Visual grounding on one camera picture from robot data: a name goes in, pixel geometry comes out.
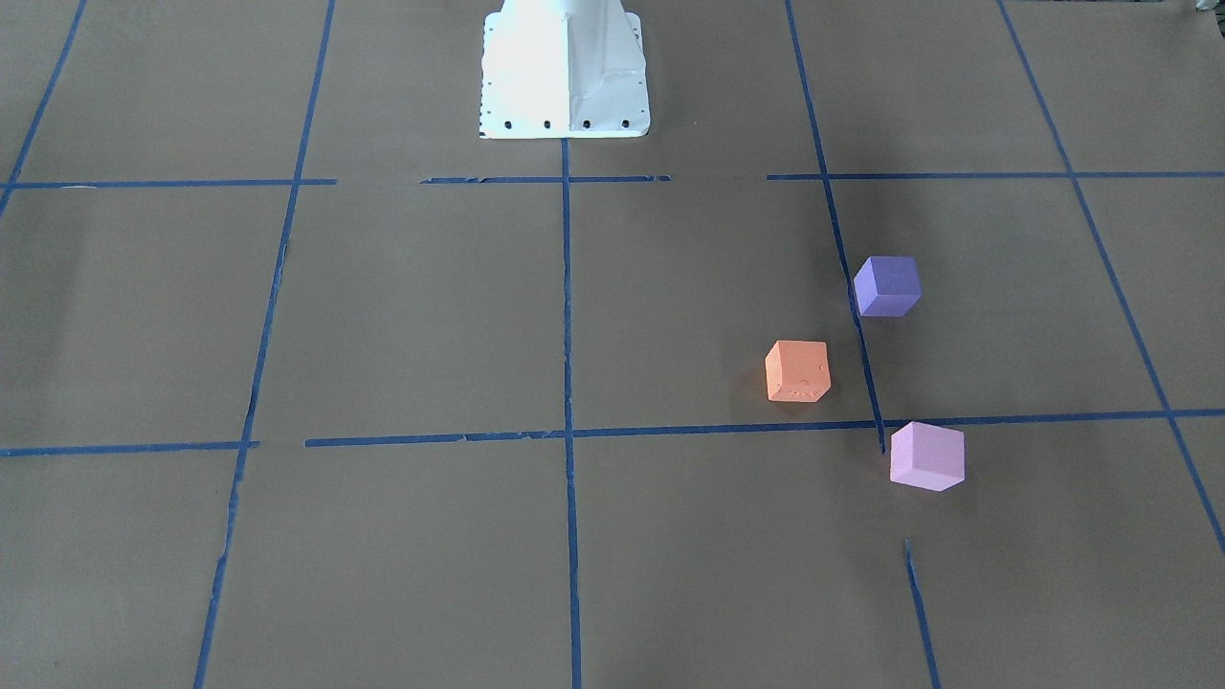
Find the light pink foam cube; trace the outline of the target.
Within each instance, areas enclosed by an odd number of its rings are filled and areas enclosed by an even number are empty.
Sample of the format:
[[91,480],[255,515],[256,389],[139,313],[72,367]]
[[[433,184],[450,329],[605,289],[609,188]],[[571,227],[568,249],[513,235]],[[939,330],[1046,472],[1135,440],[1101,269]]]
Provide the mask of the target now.
[[927,490],[967,481],[967,433],[910,422],[891,435],[889,479]]

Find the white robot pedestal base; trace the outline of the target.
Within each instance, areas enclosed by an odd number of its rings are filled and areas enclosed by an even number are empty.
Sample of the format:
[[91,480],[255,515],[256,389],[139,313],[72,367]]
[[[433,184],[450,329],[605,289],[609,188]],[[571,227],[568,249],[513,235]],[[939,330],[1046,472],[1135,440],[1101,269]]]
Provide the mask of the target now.
[[643,27],[621,1],[503,1],[481,39],[481,139],[649,132]]

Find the dark purple foam cube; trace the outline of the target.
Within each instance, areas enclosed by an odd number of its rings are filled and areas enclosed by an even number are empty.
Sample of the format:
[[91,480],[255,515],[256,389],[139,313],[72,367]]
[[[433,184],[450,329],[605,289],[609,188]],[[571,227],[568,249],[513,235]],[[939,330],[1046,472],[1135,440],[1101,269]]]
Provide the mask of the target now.
[[861,318],[905,318],[922,299],[916,257],[880,255],[866,257],[853,287]]

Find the orange foam cube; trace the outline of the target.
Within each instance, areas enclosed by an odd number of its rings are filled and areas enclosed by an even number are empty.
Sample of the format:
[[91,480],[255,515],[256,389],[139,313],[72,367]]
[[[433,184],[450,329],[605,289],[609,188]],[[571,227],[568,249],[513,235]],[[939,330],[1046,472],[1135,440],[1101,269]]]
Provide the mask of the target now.
[[833,387],[827,342],[777,340],[763,365],[771,402],[813,403]]

